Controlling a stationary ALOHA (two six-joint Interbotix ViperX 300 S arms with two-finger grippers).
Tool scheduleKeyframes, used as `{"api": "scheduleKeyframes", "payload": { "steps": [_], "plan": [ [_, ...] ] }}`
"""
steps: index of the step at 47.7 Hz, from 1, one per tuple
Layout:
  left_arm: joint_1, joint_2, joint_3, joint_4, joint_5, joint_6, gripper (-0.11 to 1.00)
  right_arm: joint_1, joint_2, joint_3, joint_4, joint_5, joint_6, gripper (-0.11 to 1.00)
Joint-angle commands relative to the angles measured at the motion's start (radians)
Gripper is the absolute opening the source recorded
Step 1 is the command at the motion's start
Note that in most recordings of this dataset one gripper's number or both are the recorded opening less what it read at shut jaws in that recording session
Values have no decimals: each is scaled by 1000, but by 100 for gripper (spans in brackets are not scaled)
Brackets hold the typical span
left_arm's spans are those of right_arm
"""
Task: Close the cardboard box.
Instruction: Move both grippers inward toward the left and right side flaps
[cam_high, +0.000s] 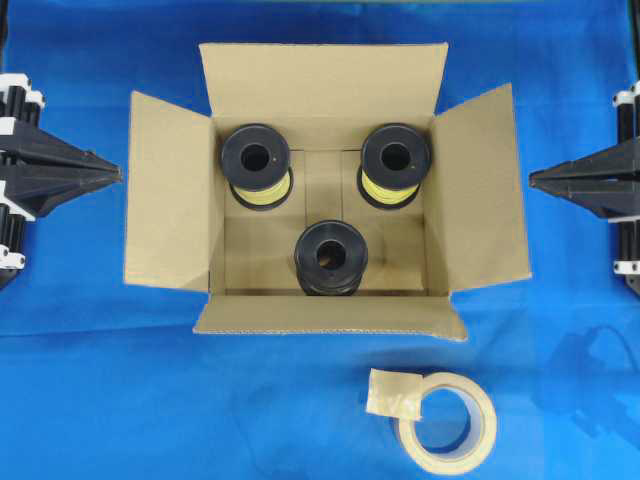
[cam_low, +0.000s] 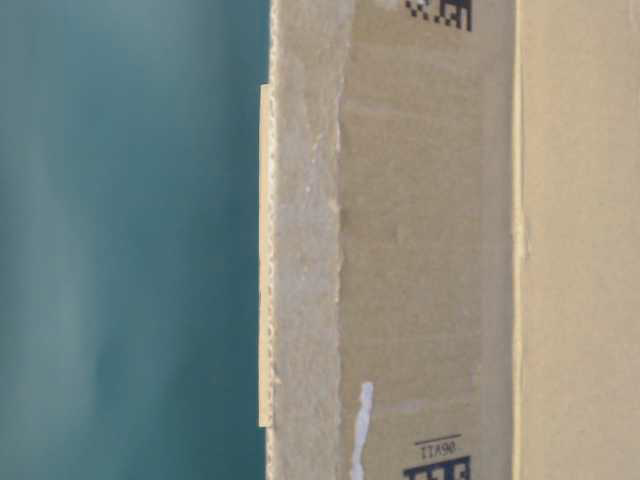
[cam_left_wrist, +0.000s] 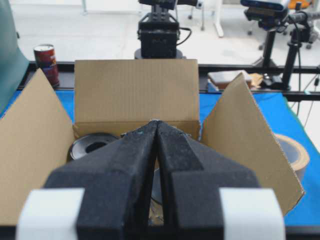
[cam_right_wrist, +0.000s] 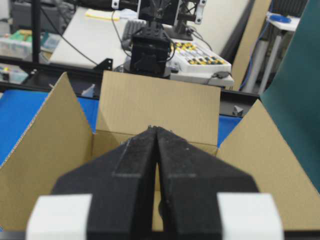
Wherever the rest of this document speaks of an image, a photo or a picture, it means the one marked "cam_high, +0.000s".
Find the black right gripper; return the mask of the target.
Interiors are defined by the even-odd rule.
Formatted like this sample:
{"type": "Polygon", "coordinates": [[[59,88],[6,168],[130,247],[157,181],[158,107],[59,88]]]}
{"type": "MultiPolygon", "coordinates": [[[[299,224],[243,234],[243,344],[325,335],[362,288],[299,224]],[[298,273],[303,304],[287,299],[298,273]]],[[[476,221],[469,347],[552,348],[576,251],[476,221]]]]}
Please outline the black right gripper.
{"type": "Polygon", "coordinates": [[[530,186],[618,225],[614,272],[639,294],[639,81],[613,99],[619,144],[532,172],[530,186]],[[603,179],[620,179],[618,181],[603,179]]]}

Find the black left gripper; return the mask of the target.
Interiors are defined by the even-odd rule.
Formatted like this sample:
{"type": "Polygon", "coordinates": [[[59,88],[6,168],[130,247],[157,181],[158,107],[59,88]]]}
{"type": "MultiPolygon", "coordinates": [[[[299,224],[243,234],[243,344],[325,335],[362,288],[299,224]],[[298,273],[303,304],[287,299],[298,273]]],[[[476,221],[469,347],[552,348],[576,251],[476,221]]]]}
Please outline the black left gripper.
{"type": "Polygon", "coordinates": [[[45,105],[25,73],[1,74],[1,289],[26,266],[28,222],[122,180],[116,165],[38,128],[45,105]],[[103,172],[18,172],[23,160],[103,172]]]}

